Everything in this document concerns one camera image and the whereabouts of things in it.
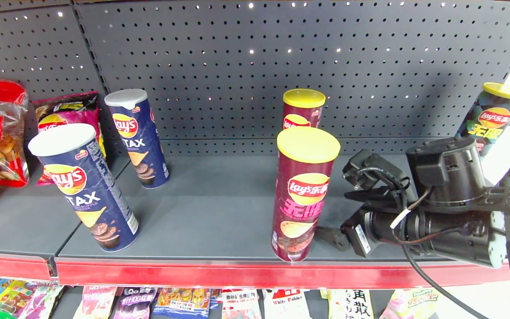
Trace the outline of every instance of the white plastic lid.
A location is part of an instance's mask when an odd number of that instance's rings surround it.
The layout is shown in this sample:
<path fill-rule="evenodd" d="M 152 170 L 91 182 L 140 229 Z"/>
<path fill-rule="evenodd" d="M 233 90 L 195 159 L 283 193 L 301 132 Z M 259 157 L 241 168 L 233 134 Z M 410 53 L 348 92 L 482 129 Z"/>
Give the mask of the white plastic lid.
<path fill-rule="evenodd" d="M 42 131 L 29 142 L 35 156 L 45 157 L 64 154 L 96 138 L 96 130 L 86 123 L 59 125 Z"/>
<path fill-rule="evenodd" d="M 104 102 L 109 106 L 121 106 L 126 109 L 135 109 L 135 105 L 147 99 L 144 89 L 122 89 L 108 94 Z"/>

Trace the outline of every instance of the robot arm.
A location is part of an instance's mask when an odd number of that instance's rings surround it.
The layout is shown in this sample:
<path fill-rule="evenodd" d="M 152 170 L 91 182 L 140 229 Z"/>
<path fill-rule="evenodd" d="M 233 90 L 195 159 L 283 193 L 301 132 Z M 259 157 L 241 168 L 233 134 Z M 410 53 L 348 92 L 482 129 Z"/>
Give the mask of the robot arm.
<path fill-rule="evenodd" d="M 501 267 L 505 257 L 510 264 L 510 187 L 485 186 L 475 141 L 436 140 L 406 155 L 420 200 L 402 202 L 411 198 L 405 173 L 378 154 L 360 151 L 343 173 L 355 190 L 345 197 L 363 205 L 340 228 L 319 227 L 318 237 L 340 250 L 351 246 L 363 257 L 388 243 L 481 266 Z M 374 188 L 379 181 L 386 186 Z M 405 208 L 410 212 L 399 238 L 391 223 Z"/>

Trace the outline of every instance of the pegboard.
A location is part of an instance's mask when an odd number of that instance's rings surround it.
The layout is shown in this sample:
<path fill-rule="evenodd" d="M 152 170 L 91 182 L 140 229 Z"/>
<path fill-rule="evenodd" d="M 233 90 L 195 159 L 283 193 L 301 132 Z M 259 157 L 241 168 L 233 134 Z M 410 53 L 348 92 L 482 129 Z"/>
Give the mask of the pegboard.
<path fill-rule="evenodd" d="M 0 12 L 46 6 L 59 6 L 68 3 L 69 0 L 0 0 Z"/>
<path fill-rule="evenodd" d="M 20 83 L 31 101 L 94 89 L 103 94 L 69 6 L 0 12 L 0 77 Z M 107 130 L 111 119 L 103 118 Z M 29 112 L 26 137 L 35 134 L 34 112 Z"/>
<path fill-rule="evenodd" d="M 510 70 L 510 2 L 80 4 L 110 91 L 148 92 L 161 139 L 273 139 L 282 93 L 327 97 L 340 138 L 454 134 Z"/>
<path fill-rule="evenodd" d="M 339 139 L 340 154 L 356 154 L 368 149 L 378 154 L 403 154 L 415 145 L 432 141 L 431 137 L 397 137 L 386 139 Z M 121 141 L 112 141 L 117 155 L 123 156 L 127 149 Z M 222 155 L 274 155 L 277 145 L 274 139 L 235 140 L 162 140 L 162 152 L 168 156 L 222 156 Z"/>

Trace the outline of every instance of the maroon chip canister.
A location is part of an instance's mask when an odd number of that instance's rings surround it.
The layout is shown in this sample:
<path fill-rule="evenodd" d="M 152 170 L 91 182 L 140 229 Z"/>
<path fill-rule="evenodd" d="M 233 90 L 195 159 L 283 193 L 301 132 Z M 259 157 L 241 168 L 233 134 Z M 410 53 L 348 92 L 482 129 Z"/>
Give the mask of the maroon chip canister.
<path fill-rule="evenodd" d="M 340 142 L 321 129 L 293 127 L 279 133 L 277 147 L 271 247 L 282 260 L 298 262 L 310 252 Z"/>
<path fill-rule="evenodd" d="M 318 127 L 326 96 L 313 89 L 290 89 L 283 95 L 283 129 Z"/>

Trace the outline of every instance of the lay's stax can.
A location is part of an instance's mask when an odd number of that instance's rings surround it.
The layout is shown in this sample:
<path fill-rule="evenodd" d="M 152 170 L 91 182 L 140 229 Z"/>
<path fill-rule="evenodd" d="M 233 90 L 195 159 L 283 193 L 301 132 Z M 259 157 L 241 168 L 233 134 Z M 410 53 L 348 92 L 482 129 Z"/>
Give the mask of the lay's stax can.
<path fill-rule="evenodd" d="M 283 94 L 283 129 L 318 127 L 326 96 L 313 89 L 290 89 Z"/>
<path fill-rule="evenodd" d="M 164 185 L 168 181 L 168 169 L 147 92 L 122 89 L 108 94 L 104 101 L 109 105 L 113 122 L 143 187 Z"/>
<path fill-rule="evenodd" d="M 93 126 L 53 127 L 28 147 L 103 250 L 117 252 L 135 241 L 139 223 L 105 163 Z"/>
<path fill-rule="evenodd" d="M 313 127 L 285 129 L 277 136 L 279 165 L 273 211 L 273 252 L 302 261 L 310 252 L 340 142 Z"/>
<path fill-rule="evenodd" d="M 457 135 L 473 137 L 480 157 L 484 157 L 509 122 L 510 86 L 486 82 L 460 125 Z"/>

